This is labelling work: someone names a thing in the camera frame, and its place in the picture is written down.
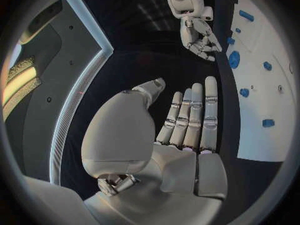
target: yellow light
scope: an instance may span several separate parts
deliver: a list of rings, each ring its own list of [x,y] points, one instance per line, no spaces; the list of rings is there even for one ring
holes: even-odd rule
[[[6,102],[11,98],[12,95],[14,95],[21,87],[23,87],[31,79],[35,78],[36,75],[36,69],[34,67],[30,67],[23,71],[20,75],[13,78],[4,89],[2,104],[6,104]]]

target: blue knob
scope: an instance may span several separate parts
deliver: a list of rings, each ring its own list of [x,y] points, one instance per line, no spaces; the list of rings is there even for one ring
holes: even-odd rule
[[[248,12],[245,12],[243,10],[239,10],[239,15],[245,19],[248,19],[250,22],[254,21],[254,16],[249,14]]]
[[[264,128],[273,127],[275,125],[275,121],[273,119],[264,119],[262,120],[262,126]]]
[[[236,69],[240,64],[240,53],[233,51],[229,56],[229,65],[232,69]]]
[[[228,38],[227,38],[227,43],[228,43],[228,44],[233,45],[233,44],[235,44],[235,41],[236,41],[236,40],[234,40],[234,39],[231,38],[231,37],[228,37]]]
[[[239,90],[239,94],[241,94],[243,97],[247,98],[249,96],[249,89],[247,89],[247,88],[241,88]]]
[[[272,65],[270,63],[268,63],[267,61],[265,61],[263,63],[263,67],[268,70],[268,71],[271,71],[272,70]]]

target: robotic arm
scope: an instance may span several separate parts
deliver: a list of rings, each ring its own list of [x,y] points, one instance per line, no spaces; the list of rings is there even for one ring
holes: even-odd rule
[[[167,1],[174,17],[181,19],[180,36],[183,46],[205,60],[215,61],[207,52],[221,52],[222,47],[205,22],[214,19],[213,9],[204,6],[204,0]]]

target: blue button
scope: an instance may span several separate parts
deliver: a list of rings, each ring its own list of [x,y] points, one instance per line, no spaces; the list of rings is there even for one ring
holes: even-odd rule
[[[243,10],[239,10],[239,15],[245,19],[248,19],[250,22],[254,21],[254,16],[249,14],[248,12],[245,12]]]
[[[233,51],[229,56],[229,65],[232,69],[236,69],[240,64],[240,53]]]
[[[273,119],[262,120],[262,126],[264,128],[273,127],[274,125],[275,125],[275,121]]]
[[[235,44],[235,41],[236,41],[236,40],[234,40],[234,39],[231,38],[231,37],[228,37],[228,38],[227,38],[227,43],[228,43],[228,44],[233,45],[233,44]]]
[[[265,61],[263,63],[263,67],[268,70],[268,71],[271,71],[272,70],[272,65],[270,63],[268,63],[267,61]]]
[[[249,96],[249,89],[247,89],[247,88],[241,88],[239,90],[239,94],[241,94],[243,97],[247,98]]]

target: illuminated edge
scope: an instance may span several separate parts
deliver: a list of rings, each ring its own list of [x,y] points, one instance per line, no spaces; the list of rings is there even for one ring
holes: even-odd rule
[[[49,179],[50,183],[61,184],[61,162],[64,151],[67,133],[76,112],[76,109],[81,102],[85,92],[90,86],[91,82],[105,64],[108,58],[113,54],[114,48],[109,40],[104,35],[101,28],[85,6],[82,0],[67,0],[78,18],[84,24],[86,29],[101,47],[101,50],[88,63],[84,71],[81,73],[58,116],[55,130],[52,137],[50,159],[49,159]]]

